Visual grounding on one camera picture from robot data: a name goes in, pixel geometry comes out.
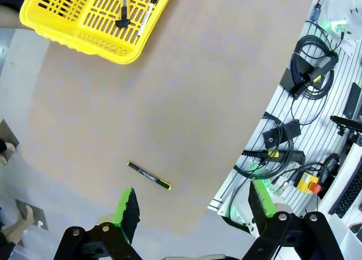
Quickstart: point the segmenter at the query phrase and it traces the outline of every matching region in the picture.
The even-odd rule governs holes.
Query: plastic basket
[[[77,51],[129,64],[141,54],[169,0],[158,0],[138,36],[150,0],[131,0],[131,23],[118,28],[121,0],[25,0],[21,22],[39,35]]]

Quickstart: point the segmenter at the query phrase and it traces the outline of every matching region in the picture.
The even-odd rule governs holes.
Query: black marker
[[[164,188],[171,190],[172,186],[168,182],[165,182],[162,179],[152,176],[151,174],[149,174],[148,172],[145,172],[144,170],[142,170],[140,167],[136,166],[132,162],[128,162],[127,165],[130,166],[131,168],[133,168],[135,171],[142,174],[143,176],[147,177],[149,180],[154,181],[156,184],[159,184],[159,185],[163,186]]]

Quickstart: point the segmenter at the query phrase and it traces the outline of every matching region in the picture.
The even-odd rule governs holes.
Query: foot
[[[30,206],[26,206],[27,208],[27,218],[25,219],[25,224],[29,227],[34,224],[34,212]]]
[[[0,163],[3,163],[4,165],[7,165],[6,158],[3,155],[0,155]]]
[[[16,152],[16,148],[15,146],[12,144],[12,143],[9,143],[9,142],[5,142],[6,144],[6,148],[10,151],[12,151],[13,153]]]

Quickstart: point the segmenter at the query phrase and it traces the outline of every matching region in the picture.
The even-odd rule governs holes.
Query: tool in basket
[[[130,0],[123,0],[123,6],[120,8],[120,20],[116,20],[115,25],[119,28],[124,28],[128,26],[130,22]]]
[[[144,16],[144,18],[143,18],[143,20],[142,20],[141,28],[140,28],[140,30],[139,30],[139,32],[138,32],[138,36],[141,36],[144,28],[146,27],[147,22],[148,22],[148,20],[149,20],[149,17],[151,16],[151,12],[152,12],[152,10],[153,10],[153,7],[154,7],[154,5],[155,5],[156,3],[157,3],[157,0],[151,0],[151,1],[149,2],[149,6],[148,6],[147,12],[146,12],[146,14],[145,14],[145,16]]]

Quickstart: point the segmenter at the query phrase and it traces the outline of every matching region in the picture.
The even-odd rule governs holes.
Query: yellow label
[[[269,150],[269,157],[279,157],[279,152],[275,150]]]
[[[319,80],[321,80],[322,76],[318,76],[316,79],[313,80],[313,83],[318,82]]]

